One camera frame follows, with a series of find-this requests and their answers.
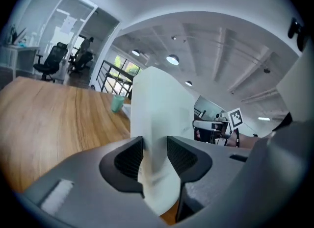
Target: black office chair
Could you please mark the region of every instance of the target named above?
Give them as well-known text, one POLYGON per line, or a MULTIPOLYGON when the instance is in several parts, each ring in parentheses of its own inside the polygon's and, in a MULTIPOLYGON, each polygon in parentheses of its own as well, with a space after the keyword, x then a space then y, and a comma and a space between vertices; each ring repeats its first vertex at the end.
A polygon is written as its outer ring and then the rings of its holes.
POLYGON ((67 45, 59 42, 56 46, 53 46, 45 63, 40 64, 40 59, 42 55, 38 55, 38 63, 34 64, 34 69, 39 72, 42 72, 43 75, 41 79, 43 81, 52 81, 55 82, 55 79, 51 77, 52 74, 55 74, 59 70, 59 64, 62 58, 67 54, 68 50, 66 49, 67 45))
POLYGON ((83 70, 86 67, 86 64, 91 61, 93 59, 93 53, 91 52, 86 52, 85 54, 83 54, 81 56, 81 58, 78 61, 73 62, 73 66, 68 69, 68 73, 70 72, 69 76, 71 76, 71 74, 76 73, 79 75, 79 77, 81 77, 81 75, 83 74, 81 72, 81 70, 83 70))

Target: green cup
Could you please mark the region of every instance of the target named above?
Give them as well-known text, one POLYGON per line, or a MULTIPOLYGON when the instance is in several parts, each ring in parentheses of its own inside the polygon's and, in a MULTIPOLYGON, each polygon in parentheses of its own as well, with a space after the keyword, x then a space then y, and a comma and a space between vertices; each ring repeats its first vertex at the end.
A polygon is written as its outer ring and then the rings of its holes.
POLYGON ((122 108, 123 102, 123 96, 114 95, 111 102, 111 111, 117 113, 122 108))

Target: ceiling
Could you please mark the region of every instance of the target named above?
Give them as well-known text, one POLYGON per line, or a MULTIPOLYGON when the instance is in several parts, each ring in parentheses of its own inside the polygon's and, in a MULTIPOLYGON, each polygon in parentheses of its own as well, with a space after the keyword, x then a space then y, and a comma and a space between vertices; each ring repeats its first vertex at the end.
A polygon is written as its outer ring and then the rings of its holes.
MULTIPOLYGON (((194 91, 227 111, 239 105, 254 122, 259 116, 267 116, 275 119, 268 123, 271 128, 278 125, 288 110, 275 87, 298 56, 285 54, 278 44, 266 46, 262 31, 252 33, 252 29, 248 33, 244 26, 230 29, 225 20, 216 20, 211 13, 186 15, 168 15, 159 24, 154 21, 148 27, 143 25, 116 38, 113 45, 128 54, 139 49, 145 56, 133 57, 141 65, 162 69, 184 86, 191 80, 194 91), (179 57, 178 66, 166 60, 170 54, 179 57)), ((267 36, 267 42, 278 40, 269 32, 267 36)))

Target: desk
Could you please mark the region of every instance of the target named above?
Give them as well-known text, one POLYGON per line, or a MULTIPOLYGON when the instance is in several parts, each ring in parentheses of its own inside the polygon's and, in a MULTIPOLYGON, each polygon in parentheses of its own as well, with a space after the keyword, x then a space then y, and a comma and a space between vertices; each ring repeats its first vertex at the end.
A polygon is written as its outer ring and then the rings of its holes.
POLYGON ((5 45, 2 47, 5 50, 9 50, 9 52, 10 52, 9 61, 11 63, 12 70, 13 70, 13 80, 16 78, 16 64, 18 62, 19 53, 25 52, 25 51, 30 51, 32 53, 32 55, 31 55, 32 64, 34 64, 36 52, 37 52, 37 50, 39 50, 39 47, 25 47, 25 48, 23 48, 23 47, 15 46, 15 45, 5 45))
POLYGON ((111 94, 18 77, 0 91, 0 168, 22 192, 80 151, 130 137, 111 94))

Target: white desk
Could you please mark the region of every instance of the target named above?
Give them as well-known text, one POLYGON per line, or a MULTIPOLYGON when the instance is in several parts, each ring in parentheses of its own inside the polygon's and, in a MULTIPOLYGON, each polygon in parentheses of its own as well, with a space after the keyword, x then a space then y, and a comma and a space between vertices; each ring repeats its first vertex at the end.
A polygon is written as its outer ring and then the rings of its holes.
POLYGON ((13 79, 16 78, 16 63, 18 61, 19 53, 23 52, 23 51, 33 52, 34 55, 32 55, 32 59, 33 59, 33 63, 34 63, 36 52, 37 52, 37 50, 39 50, 39 47, 25 47, 25 48, 23 48, 23 47, 15 46, 15 45, 4 45, 2 47, 10 52, 9 60, 10 60, 12 70, 13 70, 13 79))

